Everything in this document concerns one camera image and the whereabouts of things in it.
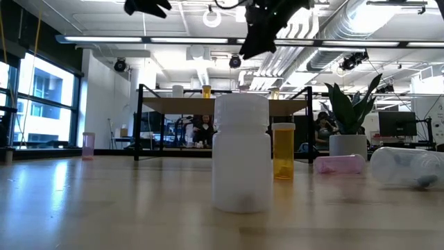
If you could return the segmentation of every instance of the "ceiling light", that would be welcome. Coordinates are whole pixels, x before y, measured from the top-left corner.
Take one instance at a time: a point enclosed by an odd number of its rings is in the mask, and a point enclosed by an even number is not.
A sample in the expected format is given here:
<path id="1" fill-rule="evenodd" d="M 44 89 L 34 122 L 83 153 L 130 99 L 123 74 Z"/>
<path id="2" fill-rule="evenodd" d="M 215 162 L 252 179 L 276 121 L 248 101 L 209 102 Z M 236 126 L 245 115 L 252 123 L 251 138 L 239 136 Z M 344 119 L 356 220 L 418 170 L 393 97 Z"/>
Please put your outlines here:
<path id="1" fill-rule="evenodd" d="M 176 44 L 226 44 L 227 38 L 192 38 L 192 37 L 152 37 L 152 43 Z"/>
<path id="2" fill-rule="evenodd" d="M 409 42 L 408 47 L 444 47 L 444 42 Z"/>
<path id="3" fill-rule="evenodd" d="M 212 21 L 210 21 L 208 19 L 208 15 L 210 13 L 216 14 L 216 18 L 214 20 L 212 20 Z M 222 15 L 221 15 L 221 13 L 219 11 L 212 10 L 211 6 L 208 6 L 208 10 L 206 10 L 205 13 L 203 13 L 202 21 L 203 21 L 204 25 L 206 25 L 206 26 L 208 26 L 210 28 L 216 28 L 222 22 Z"/>
<path id="4" fill-rule="evenodd" d="M 296 46 L 309 46 L 313 45 L 311 40 L 292 40 L 292 39 L 277 39 L 275 40 L 276 45 L 296 45 Z"/>
<path id="5" fill-rule="evenodd" d="M 173 92 L 173 90 L 153 90 L 154 92 L 161 93 L 161 92 Z"/>
<path id="6" fill-rule="evenodd" d="M 69 42 L 142 42 L 140 37 L 65 37 L 66 41 Z"/>
<path id="7" fill-rule="evenodd" d="M 358 48 L 319 48 L 319 51 L 338 51 L 338 52 L 365 52 L 366 49 Z"/>
<path id="8" fill-rule="evenodd" d="M 326 46 L 348 46 L 348 47 L 396 47 L 399 42 L 381 42 L 381 41 L 324 41 L 322 45 Z"/>

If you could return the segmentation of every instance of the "clear plastic bottle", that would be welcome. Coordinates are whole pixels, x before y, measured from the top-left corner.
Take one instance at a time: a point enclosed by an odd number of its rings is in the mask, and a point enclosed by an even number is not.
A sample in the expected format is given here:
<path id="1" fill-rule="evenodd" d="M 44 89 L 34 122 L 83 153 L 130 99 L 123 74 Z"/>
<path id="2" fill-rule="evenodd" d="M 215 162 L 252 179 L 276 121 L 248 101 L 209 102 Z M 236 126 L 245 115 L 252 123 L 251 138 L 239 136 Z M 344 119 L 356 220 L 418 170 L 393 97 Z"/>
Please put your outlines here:
<path id="1" fill-rule="evenodd" d="M 83 133 L 83 148 L 82 148 L 82 159 L 92 160 L 94 156 L 94 141 L 96 139 L 96 134 L 94 133 Z"/>
<path id="2" fill-rule="evenodd" d="M 383 147 L 370 165 L 373 177 L 386 185 L 428 188 L 444 179 L 444 154 L 434 151 Z"/>
<path id="3" fill-rule="evenodd" d="M 317 157 L 314 168 L 319 174 L 360 174 L 366 165 L 361 155 Z"/>
<path id="4" fill-rule="evenodd" d="M 212 202 L 223 211 L 268 210 L 273 199 L 268 99 L 257 94 L 224 94 L 216 99 Z"/>
<path id="5" fill-rule="evenodd" d="M 293 180 L 294 123 L 276 123 L 273 130 L 273 175 L 280 180 Z"/>

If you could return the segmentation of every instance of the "wall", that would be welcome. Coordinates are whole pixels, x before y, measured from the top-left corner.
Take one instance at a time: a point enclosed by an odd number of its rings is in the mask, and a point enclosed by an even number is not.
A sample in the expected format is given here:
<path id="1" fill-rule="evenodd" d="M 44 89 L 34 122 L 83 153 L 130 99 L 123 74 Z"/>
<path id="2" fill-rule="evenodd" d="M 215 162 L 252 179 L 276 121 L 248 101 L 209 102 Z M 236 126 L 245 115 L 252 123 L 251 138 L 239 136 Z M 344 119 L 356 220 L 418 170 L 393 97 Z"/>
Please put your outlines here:
<path id="1" fill-rule="evenodd" d="M 85 77 L 80 83 L 78 146 L 83 143 L 83 132 L 93 132 L 96 149 L 108 149 L 108 119 L 113 132 L 130 121 L 130 81 L 97 60 L 89 49 L 84 50 L 82 68 Z"/>
<path id="2" fill-rule="evenodd" d="M 367 140 L 371 142 L 371 132 L 379 131 L 378 112 L 372 112 L 366 116 L 362 126 L 366 129 Z"/>
<path id="3" fill-rule="evenodd" d="M 444 77 L 435 76 L 426 79 L 420 79 L 419 76 L 411 78 L 411 92 L 414 94 L 440 94 L 444 93 Z M 416 97 L 411 100 L 412 110 L 415 112 L 416 119 L 432 119 L 432 133 L 437 144 L 444 143 L 444 98 L 438 97 Z M 417 123 L 418 133 L 424 135 L 420 140 L 428 139 L 427 127 L 425 123 Z"/>
<path id="4" fill-rule="evenodd" d="M 2 0 L 0 4 L 8 52 L 13 52 L 12 47 L 34 50 L 38 18 L 13 0 Z M 76 49 L 75 44 L 58 43 L 55 39 L 56 35 L 60 35 L 60 33 L 45 22 L 41 22 L 39 47 L 37 48 L 39 56 L 79 75 L 82 68 L 82 49 Z"/>

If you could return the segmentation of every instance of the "ceiling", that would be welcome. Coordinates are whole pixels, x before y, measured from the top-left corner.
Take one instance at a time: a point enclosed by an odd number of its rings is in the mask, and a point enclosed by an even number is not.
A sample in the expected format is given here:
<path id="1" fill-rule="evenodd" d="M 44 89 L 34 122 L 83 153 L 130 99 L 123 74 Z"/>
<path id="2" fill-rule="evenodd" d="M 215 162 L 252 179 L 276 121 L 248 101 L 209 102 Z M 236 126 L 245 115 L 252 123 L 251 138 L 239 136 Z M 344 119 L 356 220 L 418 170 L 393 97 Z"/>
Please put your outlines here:
<path id="1" fill-rule="evenodd" d="M 173 2 L 173 9 L 166 12 L 168 15 L 166 19 L 138 12 L 129 16 L 123 11 L 121 3 L 106 0 L 15 1 L 34 15 L 38 15 L 39 11 L 42 11 L 43 21 L 65 35 L 245 37 L 247 34 L 246 23 L 236 22 L 236 12 L 230 10 L 219 10 L 221 23 L 216 28 L 206 26 L 203 22 L 203 13 L 207 10 L 207 5 L 213 3 L 213 1 L 206 0 Z M 231 5 L 232 1 L 221 1 L 221 4 Z M 343 0 L 331 0 L 329 5 L 327 3 L 324 6 L 326 8 L 317 9 L 319 24 L 325 22 L 342 3 Z M 418 15 L 419 9 L 419 7 L 399 8 L 396 14 L 368 39 L 444 40 L 444 21 L 434 1 L 428 1 L 426 12 L 423 15 Z M 367 22 L 371 23 L 372 18 L 377 19 L 378 17 L 368 17 Z M 163 69 L 162 73 L 157 75 L 157 81 L 161 88 L 163 85 L 171 86 L 171 83 L 189 83 L 191 78 L 197 78 L 196 69 L 187 67 L 184 63 L 187 47 L 185 45 L 158 44 L 106 44 L 100 46 L 101 54 L 109 61 L 116 59 L 112 58 L 113 51 L 149 50 Z M 212 54 L 212 60 L 216 61 L 214 67 L 207 69 L 210 79 L 226 78 L 237 81 L 242 70 L 256 72 L 264 60 L 269 57 L 268 54 L 263 54 L 243 62 L 241 69 L 230 69 L 228 61 L 232 54 L 238 53 L 240 48 L 236 46 L 208 47 Z M 406 92 L 409 91 L 410 75 L 417 74 L 417 69 L 425 68 L 427 63 L 444 63 L 444 50 L 369 49 L 368 55 L 373 66 L 369 62 L 365 62 L 342 76 L 339 74 L 340 70 L 337 69 L 338 62 L 332 62 L 325 69 L 330 74 L 319 74 L 309 83 L 314 83 L 313 81 L 338 83 L 350 91 L 364 90 L 371 79 L 376 76 L 375 69 L 377 69 L 378 72 L 383 73 L 384 78 L 394 76 L 397 92 Z M 281 60 L 283 60 L 283 56 L 277 58 L 276 62 Z M 143 58 L 133 58 L 131 63 L 134 67 L 140 67 Z M 296 91 L 301 87 L 301 84 L 286 82 L 280 87 L 281 90 Z M 325 87 L 320 84 L 315 84 L 314 88 L 325 91 Z"/>

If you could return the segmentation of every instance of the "wooden table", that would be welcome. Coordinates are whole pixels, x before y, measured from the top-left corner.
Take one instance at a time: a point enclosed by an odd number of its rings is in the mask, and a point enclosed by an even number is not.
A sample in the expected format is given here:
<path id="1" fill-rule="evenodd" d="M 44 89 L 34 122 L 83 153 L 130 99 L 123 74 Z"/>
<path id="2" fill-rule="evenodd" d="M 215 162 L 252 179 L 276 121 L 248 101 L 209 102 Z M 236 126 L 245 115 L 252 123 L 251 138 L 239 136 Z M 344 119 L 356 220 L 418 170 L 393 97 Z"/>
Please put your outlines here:
<path id="1" fill-rule="evenodd" d="M 144 105 L 165 115 L 213 115 L 215 99 L 145 97 Z M 270 116 L 292 115 L 307 107 L 301 100 L 268 100 Z"/>
<path id="2" fill-rule="evenodd" d="M 0 249 L 444 249 L 442 190 L 364 175 L 274 182 L 269 212 L 212 206 L 211 160 L 101 156 L 0 167 Z"/>

